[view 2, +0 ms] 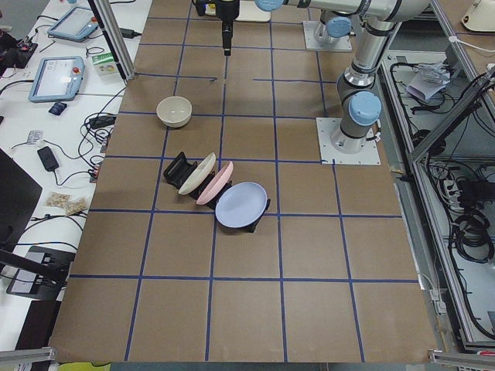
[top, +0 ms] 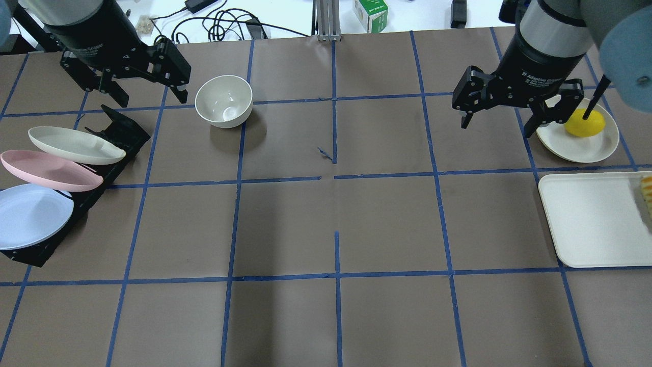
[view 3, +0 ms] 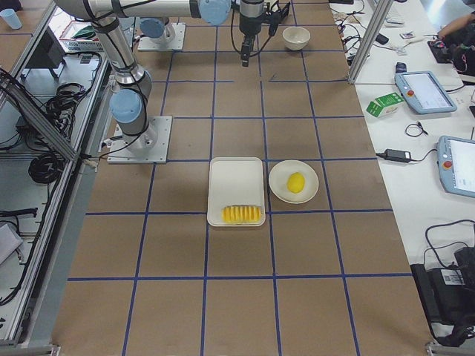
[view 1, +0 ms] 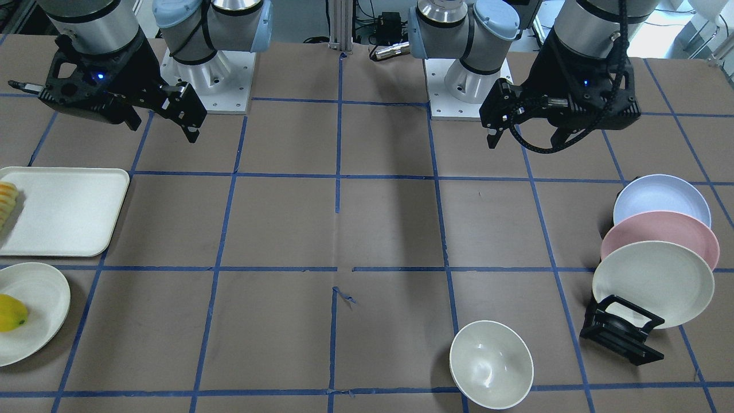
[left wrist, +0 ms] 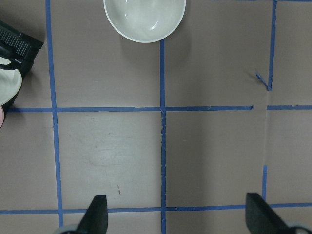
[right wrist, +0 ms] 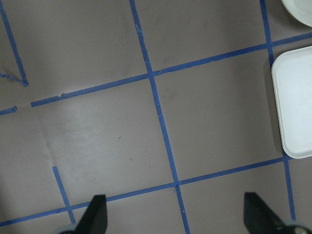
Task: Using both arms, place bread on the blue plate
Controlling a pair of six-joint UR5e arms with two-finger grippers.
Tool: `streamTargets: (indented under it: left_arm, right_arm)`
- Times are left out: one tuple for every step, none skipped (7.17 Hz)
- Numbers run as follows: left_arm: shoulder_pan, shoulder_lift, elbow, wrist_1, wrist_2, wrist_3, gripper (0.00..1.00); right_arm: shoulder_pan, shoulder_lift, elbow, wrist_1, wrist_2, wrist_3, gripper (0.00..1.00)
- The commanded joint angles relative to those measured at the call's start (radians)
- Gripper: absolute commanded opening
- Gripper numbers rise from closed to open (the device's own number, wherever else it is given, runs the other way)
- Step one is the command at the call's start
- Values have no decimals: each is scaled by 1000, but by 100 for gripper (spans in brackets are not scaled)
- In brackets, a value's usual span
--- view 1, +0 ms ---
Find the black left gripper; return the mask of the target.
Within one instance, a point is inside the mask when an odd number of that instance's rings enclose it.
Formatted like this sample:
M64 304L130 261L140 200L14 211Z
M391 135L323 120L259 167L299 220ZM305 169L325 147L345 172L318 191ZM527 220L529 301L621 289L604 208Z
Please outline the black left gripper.
M487 145L495 149L499 130L532 118L545 118L556 131L551 149L563 151L573 145L577 131L588 128L608 102L610 111L595 126L620 130L641 117L635 97L634 67L622 52L622 38L602 38L610 50L601 58L588 57L565 45L551 30L520 85L498 79L482 103L479 114L487 127Z

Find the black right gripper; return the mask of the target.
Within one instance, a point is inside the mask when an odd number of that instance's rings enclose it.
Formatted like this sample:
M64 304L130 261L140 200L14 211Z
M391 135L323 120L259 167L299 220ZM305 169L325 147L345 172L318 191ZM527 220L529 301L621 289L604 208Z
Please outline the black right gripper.
M139 29L120 50L83 54L72 37L55 38L44 84L23 83L23 91L63 114L109 124L125 123L135 131L142 120L137 107L152 110L179 125L189 143L196 143L207 110L188 82L168 84L157 56Z

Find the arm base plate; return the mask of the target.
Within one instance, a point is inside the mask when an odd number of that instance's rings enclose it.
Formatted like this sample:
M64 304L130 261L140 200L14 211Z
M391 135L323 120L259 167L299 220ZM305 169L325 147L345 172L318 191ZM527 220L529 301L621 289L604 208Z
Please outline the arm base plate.
M438 120L479 121L479 110L498 79L512 82L507 52L499 70L491 74L472 72L462 65L461 53L424 60L425 86L433 118Z
M256 58L256 53L219 50L208 62L186 65L166 55L160 69L170 84L191 84L208 113L246 115Z

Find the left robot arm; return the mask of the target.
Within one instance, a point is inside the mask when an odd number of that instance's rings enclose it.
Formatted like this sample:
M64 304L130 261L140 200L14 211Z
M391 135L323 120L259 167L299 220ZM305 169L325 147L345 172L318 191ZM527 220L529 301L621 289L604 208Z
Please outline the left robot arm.
M598 129L641 117L629 40L653 11L648 1L566 1L519 85L500 74L521 17L504 1L418 1L409 9L411 55L453 59L457 99L479 105L494 149L505 131L525 149L553 154Z

